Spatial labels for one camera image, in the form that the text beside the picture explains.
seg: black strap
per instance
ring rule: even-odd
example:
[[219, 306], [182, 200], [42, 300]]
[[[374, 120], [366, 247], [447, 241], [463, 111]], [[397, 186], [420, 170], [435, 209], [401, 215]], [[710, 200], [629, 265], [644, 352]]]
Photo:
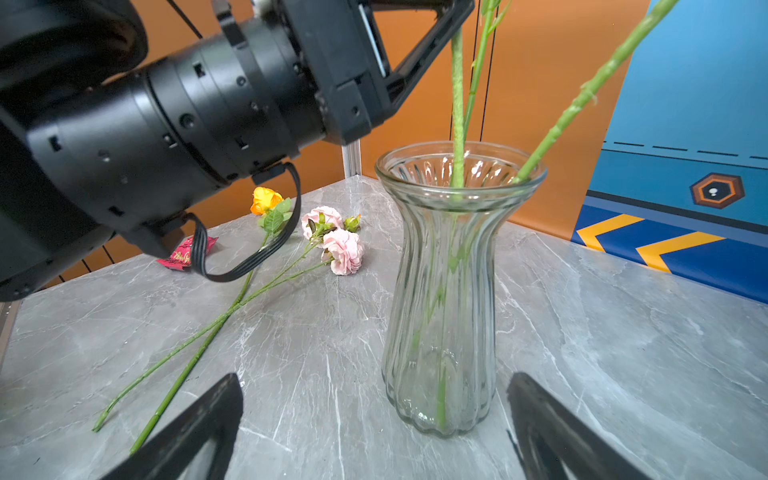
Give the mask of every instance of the black strap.
[[293, 215], [288, 219], [288, 223], [283, 228], [283, 231], [280, 232], [280, 235], [267, 245], [266, 248], [255, 252], [229, 272], [221, 274], [208, 273], [205, 271], [205, 254], [208, 250], [208, 232], [205, 230], [203, 222], [201, 222], [195, 214], [187, 214], [185, 217], [186, 220], [192, 220], [195, 223], [191, 249], [192, 270], [214, 282], [231, 282], [259, 266], [260, 263], [273, 253], [277, 252], [277, 250], [288, 241], [291, 234], [296, 229], [296, 225], [299, 224], [299, 218], [301, 217], [301, 180], [299, 179], [299, 172], [296, 171], [296, 167], [290, 162], [278, 164], [275, 167], [283, 167], [283, 171], [288, 170], [296, 185], [296, 204], [293, 206]]

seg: metal rod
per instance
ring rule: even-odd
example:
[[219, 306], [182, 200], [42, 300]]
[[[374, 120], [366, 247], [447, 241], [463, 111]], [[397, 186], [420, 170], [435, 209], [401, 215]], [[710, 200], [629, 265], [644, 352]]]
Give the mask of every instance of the metal rod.
[[0, 370], [2, 370], [2, 360], [5, 358], [5, 349], [11, 339], [11, 330], [16, 321], [19, 305], [21, 302], [0, 302]]
[[351, 144], [341, 147], [341, 157], [344, 162], [344, 178], [362, 175], [360, 140], [355, 140]]

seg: vase rim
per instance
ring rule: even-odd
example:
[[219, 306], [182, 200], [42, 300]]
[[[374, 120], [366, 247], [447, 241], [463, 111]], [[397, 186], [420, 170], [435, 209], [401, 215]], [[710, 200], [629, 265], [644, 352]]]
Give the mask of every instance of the vase rim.
[[[376, 161], [374, 165], [374, 170], [376, 171], [376, 175], [379, 177], [380, 180], [387, 180], [389, 182], [394, 182], [395, 184], [399, 184], [404, 187], [417, 187], [422, 191], [429, 191], [433, 193], [440, 193], [440, 194], [450, 194], [450, 193], [457, 193], [457, 192], [464, 192], [464, 193], [472, 193], [472, 192], [483, 192], [483, 193], [494, 193], [494, 194], [500, 194], [500, 193], [514, 193], [519, 190], [527, 190], [530, 187], [538, 187], [538, 185], [544, 181], [544, 179], [547, 177], [548, 169], [543, 164], [543, 162], [539, 162], [538, 165], [536, 165], [536, 168], [531, 172], [531, 176], [529, 177], [529, 180], [525, 182], [524, 184], [506, 184], [506, 185], [498, 185], [494, 187], [462, 187], [462, 188], [456, 188], [456, 187], [433, 187], [431, 185], [424, 185], [424, 184], [418, 184], [415, 182], [409, 182], [406, 180], [403, 180], [402, 178], [396, 177], [392, 175], [390, 170], [388, 168], [385, 168], [385, 163], [389, 161], [394, 155], [396, 155], [400, 151], [406, 151], [409, 149], [413, 149], [415, 147], [429, 147], [430, 145], [453, 145], [452, 141], [428, 141], [428, 142], [421, 142], [416, 144], [410, 144], [406, 145], [404, 147], [398, 147], [393, 150], [390, 150], [386, 153], [384, 153], [379, 159]], [[481, 145], [484, 147], [490, 147], [490, 148], [497, 148], [503, 151], [507, 151], [510, 154], [513, 154], [515, 156], [518, 156], [520, 158], [528, 159], [531, 155], [519, 150], [517, 148], [509, 147], [507, 145], [501, 145], [501, 144], [494, 144], [491, 142], [486, 141], [466, 141], [465, 146], [469, 145]], [[515, 163], [514, 161], [506, 160], [503, 158], [496, 158], [496, 160], [504, 162], [506, 164], [510, 164], [515, 166], [516, 170], [519, 170], [521, 165]]]

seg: hexagon emblem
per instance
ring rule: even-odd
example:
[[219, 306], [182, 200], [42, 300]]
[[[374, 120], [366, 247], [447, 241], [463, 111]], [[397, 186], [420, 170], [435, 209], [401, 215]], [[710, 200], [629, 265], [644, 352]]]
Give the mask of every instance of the hexagon emblem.
[[725, 208], [744, 198], [744, 184], [736, 175], [709, 174], [692, 185], [690, 192], [696, 205]]

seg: pink rose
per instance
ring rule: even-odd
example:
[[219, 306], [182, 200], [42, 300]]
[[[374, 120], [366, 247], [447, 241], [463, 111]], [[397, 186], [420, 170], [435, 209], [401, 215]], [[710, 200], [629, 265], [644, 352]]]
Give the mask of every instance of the pink rose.
[[357, 233], [334, 230], [323, 237], [323, 248], [333, 256], [331, 271], [336, 275], [351, 275], [362, 264], [362, 243]]
[[312, 229], [310, 229], [310, 220], [315, 224], [320, 223], [320, 214], [325, 217], [325, 223], [330, 223], [337, 229], [343, 229], [344, 219], [339, 211], [333, 207], [317, 207], [313, 208], [307, 215], [301, 217], [301, 228], [304, 230], [304, 238], [309, 240], [312, 237]]

